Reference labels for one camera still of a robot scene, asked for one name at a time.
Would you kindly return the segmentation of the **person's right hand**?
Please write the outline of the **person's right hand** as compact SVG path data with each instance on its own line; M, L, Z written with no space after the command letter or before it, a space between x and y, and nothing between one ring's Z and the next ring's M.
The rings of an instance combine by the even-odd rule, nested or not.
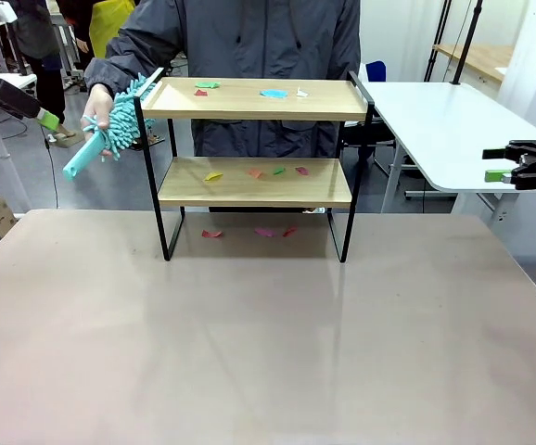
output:
M97 83L90 90L83 116L81 118L82 128L96 121L100 130L107 130L109 127L109 114L113 109L114 101L106 85Z

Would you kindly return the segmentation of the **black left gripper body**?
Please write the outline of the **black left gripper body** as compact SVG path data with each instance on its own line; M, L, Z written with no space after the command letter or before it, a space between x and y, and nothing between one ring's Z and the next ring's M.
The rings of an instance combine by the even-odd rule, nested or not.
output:
M0 79L0 109L17 118L35 119L40 116L39 101L17 86Z

